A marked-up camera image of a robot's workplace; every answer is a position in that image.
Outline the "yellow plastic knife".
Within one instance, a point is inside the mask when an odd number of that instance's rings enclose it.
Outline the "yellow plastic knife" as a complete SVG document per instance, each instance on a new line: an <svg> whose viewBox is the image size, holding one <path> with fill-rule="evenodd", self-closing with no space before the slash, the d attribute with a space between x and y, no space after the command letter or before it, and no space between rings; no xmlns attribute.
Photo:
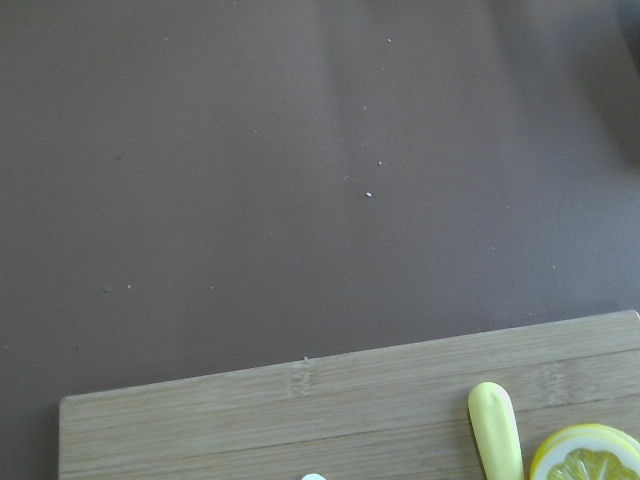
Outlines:
<svg viewBox="0 0 640 480"><path fill-rule="evenodd" d="M474 386L467 401L469 418L488 480L523 480L524 463L511 397L499 384Z"/></svg>

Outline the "white ceramic spoon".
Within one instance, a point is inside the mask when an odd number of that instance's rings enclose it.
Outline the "white ceramic spoon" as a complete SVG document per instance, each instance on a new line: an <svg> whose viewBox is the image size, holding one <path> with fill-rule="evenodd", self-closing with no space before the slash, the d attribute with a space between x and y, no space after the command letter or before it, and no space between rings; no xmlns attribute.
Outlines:
<svg viewBox="0 0 640 480"><path fill-rule="evenodd" d="M319 473L307 473L300 480L326 480L326 478Z"/></svg>

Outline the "bamboo cutting board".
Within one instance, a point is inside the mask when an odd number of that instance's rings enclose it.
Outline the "bamboo cutting board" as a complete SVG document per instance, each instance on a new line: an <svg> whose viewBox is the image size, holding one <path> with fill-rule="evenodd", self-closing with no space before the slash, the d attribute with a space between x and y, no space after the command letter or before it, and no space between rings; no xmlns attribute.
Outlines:
<svg viewBox="0 0 640 480"><path fill-rule="evenodd" d="M479 479L467 397L509 393L531 460L555 431L639 433L633 311L65 398L62 479Z"/></svg>

